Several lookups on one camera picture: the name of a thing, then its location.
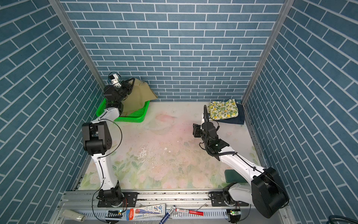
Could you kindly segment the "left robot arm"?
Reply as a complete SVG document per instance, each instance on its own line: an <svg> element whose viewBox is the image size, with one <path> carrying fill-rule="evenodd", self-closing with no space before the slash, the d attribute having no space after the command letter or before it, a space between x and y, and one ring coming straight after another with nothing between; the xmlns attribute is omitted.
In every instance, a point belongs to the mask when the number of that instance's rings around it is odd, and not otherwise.
<svg viewBox="0 0 358 224"><path fill-rule="evenodd" d="M122 204L124 196L110 160L109 151L113 141L109 125L115 125L115 119L123 112L122 101L131 94L135 79L130 78L120 82L115 75L110 75L110 79L112 84L104 88L106 100L104 112L97 119L82 124L82 134L84 150L95 162L101 182L97 199L109 203L112 207L118 207Z"/></svg>

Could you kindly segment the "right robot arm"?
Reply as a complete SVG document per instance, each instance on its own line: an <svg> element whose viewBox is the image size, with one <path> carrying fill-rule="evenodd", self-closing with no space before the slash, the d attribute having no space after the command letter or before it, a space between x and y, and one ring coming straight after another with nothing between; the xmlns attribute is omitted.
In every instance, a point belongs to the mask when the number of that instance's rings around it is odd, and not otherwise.
<svg viewBox="0 0 358 224"><path fill-rule="evenodd" d="M278 172L264 168L241 156L238 152L220 139L217 128L212 122L202 121L193 124L193 136L201 138L204 150L212 157L228 165L247 183L231 183L223 189L225 202L232 205L236 202L252 204L265 218L271 218L278 210L289 203L289 196Z"/></svg>

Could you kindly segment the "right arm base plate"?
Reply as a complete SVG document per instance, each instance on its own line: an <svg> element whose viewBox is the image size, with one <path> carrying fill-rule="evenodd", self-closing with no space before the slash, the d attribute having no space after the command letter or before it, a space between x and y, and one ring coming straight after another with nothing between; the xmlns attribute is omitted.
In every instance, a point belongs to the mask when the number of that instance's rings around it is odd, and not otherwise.
<svg viewBox="0 0 358 224"><path fill-rule="evenodd" d="M228 192L225 191L210 191L208 197L213 207L224 207L224 206L249 206L248 203L242 201L234 201Z"/></svg>

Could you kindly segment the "olive khaki skirt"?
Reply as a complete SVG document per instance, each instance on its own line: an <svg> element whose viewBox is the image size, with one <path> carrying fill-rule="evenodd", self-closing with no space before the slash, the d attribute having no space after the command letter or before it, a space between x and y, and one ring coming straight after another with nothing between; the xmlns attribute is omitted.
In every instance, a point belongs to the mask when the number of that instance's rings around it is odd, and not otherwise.
<svg viewBox="0 0 358 224"><path fill-rule="evenodd" d="M144 81L135 79L131 94L122 101L124 108L120 116L127 117L133 112L143 108L147 101L155 99L158 99L158 96L152 91L149 85Z"/></svg>

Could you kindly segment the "dark blue denim skirt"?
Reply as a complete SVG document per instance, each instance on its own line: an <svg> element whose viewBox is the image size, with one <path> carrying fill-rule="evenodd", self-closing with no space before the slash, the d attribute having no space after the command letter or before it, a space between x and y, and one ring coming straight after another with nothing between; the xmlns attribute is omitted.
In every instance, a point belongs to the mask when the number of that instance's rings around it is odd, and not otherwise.
<svg viewBox="0 0 358 224"><path fill-rule="evenodd" d="M221 120L218 120L218 122L228 123L228 124L244 125L244 123L245 123L245 113L244 113L243 105L237 103L236 106L237 106L238 112L239 112L237 117L229 118L229 119L221 119Z"/></svg>

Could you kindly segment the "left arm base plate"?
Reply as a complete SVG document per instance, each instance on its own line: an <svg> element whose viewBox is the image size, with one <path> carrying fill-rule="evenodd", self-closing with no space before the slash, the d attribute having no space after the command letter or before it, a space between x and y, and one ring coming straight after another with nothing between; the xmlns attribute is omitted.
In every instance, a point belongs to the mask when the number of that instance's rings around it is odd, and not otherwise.
<svg viewBox="0 0 358 224"><path fill-rule="evenodd" d="M98 208L134 208L138 199L138 192L124 192L119 203L113 199L98 200Z"/></svg>

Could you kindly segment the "yellow lemon print skirt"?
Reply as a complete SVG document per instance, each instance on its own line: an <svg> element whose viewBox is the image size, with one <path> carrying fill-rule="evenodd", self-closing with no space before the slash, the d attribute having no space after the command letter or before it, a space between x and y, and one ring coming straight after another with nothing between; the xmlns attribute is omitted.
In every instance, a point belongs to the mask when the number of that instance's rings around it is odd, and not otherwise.
<svg viewBox="0 0 358 224"><path fill-rule="evenodd" d="M209 113L212 120L224 120L239 116L235 99L228 101L213 101L209 103Z"/></svg>

